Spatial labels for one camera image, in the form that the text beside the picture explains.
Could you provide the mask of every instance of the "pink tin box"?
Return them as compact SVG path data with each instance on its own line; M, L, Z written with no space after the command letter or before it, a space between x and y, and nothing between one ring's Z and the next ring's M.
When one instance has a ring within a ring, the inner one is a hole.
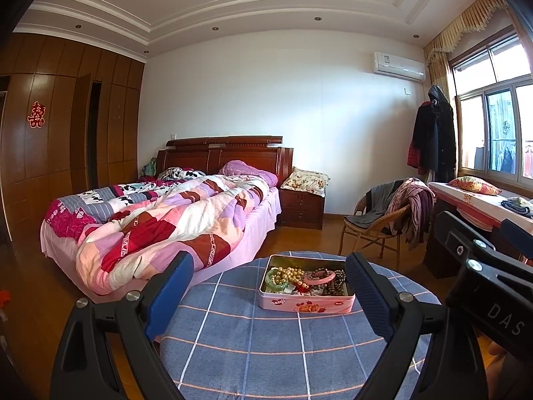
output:
M346 314L352 310L355 295L348 283L348 296L305 296L266 292L265 276L272 268L299 268L314 271L319 268L328 270L344 269L344 260L308 259L273 254L268 258L263 280L259 289L259 306L266 310L311 312L323 314Z

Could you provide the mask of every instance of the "window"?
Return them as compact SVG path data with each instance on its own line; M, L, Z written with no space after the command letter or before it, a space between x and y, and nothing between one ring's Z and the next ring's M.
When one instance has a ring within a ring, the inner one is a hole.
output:
M492 37L451 65L460 168L533 187L533 82L516 34Z

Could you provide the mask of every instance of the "ceiling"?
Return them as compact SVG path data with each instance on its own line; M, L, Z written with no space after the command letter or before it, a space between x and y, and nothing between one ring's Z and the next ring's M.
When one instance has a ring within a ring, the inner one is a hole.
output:
M35 0L15 31L79 40L141 61L203 40L279 29L350 31L424 46L473 1Z

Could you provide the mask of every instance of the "coat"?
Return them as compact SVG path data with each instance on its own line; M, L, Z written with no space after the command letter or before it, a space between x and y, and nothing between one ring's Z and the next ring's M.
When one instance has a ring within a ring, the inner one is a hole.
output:
M411 147L419 151L419 168L434 170L435 182L448 183L456 167L454 113L440 87L432 86L428 95L431 102L416 114Z

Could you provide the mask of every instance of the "pink bed sheet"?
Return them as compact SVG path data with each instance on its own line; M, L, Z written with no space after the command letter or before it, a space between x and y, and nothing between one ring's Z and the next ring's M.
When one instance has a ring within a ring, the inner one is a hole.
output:
M261 248L267 233L274 229L279 213L281 213L279 192L277 188L271 188L265 200L250 212L246 220L246 231L239 245L217 264L196 271L190 285L201 283L213 275L252 261ZM145 280L133 279L108 295L95 294L83 284L76 272L76 253L78 251L76 240L69 237L58 237L45 221L41 224L41 250L45 256L52 258L81 292L95 303L118 301L130 290L142 290L147 283Z

